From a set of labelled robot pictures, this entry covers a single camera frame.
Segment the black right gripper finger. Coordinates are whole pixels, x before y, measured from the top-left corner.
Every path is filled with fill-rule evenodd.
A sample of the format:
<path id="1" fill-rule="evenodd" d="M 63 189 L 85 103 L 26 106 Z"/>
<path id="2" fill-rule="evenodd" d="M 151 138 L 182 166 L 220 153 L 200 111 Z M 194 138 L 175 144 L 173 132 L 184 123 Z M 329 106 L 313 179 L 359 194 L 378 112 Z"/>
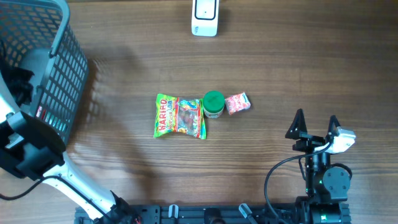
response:
<path id="1" fill-rule="evenodd" d="M 303 109 L 298 109 L 290 128 L 285 134 L 287 139 L 302 139 L 308 138 L 307 126 L 305 124 L 305 117 Z"/>
<path id="2" fill-rule="evenodd" d="M 340 127 L 340 123 L 335 115 L 330 116 L 330 121 L 328 125 L 328 135 L 337 136 L 338 128 Z"/>

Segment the dark grey plastic basket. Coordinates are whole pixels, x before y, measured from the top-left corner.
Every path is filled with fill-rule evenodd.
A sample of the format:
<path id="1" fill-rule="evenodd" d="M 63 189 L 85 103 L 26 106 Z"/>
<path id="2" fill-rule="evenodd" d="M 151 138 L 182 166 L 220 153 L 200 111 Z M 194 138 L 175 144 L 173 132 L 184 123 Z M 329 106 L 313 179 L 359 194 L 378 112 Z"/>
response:
<path id="1" fill-rule="evenodd" d="M 34 76 L 32 101 L 19 109 L 68 142 L 88 78 L 88 62 L 70 27 L 66 1 L 1 0 L 1 69 Z"/>

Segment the small pink snack packet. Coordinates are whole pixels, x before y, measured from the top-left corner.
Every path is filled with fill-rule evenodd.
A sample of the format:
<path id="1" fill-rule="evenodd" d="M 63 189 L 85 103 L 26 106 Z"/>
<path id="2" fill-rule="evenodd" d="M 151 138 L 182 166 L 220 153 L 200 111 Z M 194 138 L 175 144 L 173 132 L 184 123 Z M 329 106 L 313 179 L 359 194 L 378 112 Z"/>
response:
<path id="1" fill-rule="evenodd" d="M 226 98 L 225 105 L 229 115 L 242 110 L 248 110 L 251 107 L 251 103 L 245 92 Z"/>

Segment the green lid jar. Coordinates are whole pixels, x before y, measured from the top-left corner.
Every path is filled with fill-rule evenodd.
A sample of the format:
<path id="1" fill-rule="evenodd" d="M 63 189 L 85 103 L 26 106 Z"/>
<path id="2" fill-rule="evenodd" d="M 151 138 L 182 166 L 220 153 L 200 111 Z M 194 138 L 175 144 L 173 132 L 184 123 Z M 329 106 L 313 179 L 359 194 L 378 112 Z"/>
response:
<path id="1" fill-rule="evenodd" d="M 203 109 L 208 118 L 214 119 L 222 115 L 225 102 L 219 91 L 209 91 L 203 97 Z"/>

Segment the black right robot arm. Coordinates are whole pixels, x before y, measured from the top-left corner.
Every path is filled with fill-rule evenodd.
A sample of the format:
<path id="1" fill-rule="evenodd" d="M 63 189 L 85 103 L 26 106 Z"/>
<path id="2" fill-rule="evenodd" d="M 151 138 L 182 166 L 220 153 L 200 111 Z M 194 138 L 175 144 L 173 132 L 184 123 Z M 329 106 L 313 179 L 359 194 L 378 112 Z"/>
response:
<path id="1" fill-rule="evenodd" d="M 306 195 L 297 197 L 290 216 L 291 223 L 348 223 L 348 190 L 353 173 L 341 163 L 331 163 L 331 156 L 346 152 L 356 140 L 354 131 L 343 128 L 331 116 L 325 137 L 307 131 L 304 113 L 297 110 L 285 137 L 296 143 L 292 149 L 302 152 L 300 171 Z"/>

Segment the green Haribo candy bag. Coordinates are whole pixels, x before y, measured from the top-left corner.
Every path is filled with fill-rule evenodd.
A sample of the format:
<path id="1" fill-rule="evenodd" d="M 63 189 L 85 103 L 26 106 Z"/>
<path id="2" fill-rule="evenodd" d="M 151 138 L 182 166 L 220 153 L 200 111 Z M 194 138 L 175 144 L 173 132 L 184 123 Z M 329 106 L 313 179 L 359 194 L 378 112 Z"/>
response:
<path id="1" fill-rule="evenodd" d="M 155 104 L 155 138 L 167 133 L 183 133 L 198 139 L 206 139 L 202 99 L 159 93 Z"/>

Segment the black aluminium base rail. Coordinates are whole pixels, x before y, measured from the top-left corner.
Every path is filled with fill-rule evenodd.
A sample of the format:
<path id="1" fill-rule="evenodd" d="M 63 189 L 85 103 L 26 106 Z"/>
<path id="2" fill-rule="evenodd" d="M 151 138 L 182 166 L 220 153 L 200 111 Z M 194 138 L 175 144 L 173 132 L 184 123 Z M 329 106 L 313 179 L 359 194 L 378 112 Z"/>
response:
<path id="1" fill-rule="evenodd" d="M 82 208 L 75 210 L 75 223 L 335 223 L 352 222 L 349 206 L 340 204 L 277 203 L 275 212 L 267 205 L 254 206 L 169 206 L 133 205 L 127 213 L 109 212 L 92 220 Z"/>

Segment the white barcode scanner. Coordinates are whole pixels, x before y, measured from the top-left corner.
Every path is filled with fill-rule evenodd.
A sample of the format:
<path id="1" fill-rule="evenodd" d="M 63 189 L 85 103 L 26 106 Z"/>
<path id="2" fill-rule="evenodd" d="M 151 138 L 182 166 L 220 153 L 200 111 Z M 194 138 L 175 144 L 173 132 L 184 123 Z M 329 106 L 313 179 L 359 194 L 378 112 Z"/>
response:
<path id="1" fill-rule="evenodd" d="M 214 37 L 218 31 L 219 0 L 192 1 L 192 34 Z"/>

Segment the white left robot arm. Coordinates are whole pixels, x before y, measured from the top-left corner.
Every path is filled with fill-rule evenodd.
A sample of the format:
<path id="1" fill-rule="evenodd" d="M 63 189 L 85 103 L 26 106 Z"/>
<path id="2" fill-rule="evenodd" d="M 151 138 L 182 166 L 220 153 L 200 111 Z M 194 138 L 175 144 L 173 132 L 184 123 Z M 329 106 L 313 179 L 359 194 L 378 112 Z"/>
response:
<path id="1" fill-rule="evenodd" d="M 1 69 L 1 168 L 34 186 L 50 185 L 77 203 L 94 223 L 139 223 L 139 214 L 98 185 L 68 157 L 64 142 L 47 124 L 21 111 L 10 88 L 29 93 L 29 70 Z"/>

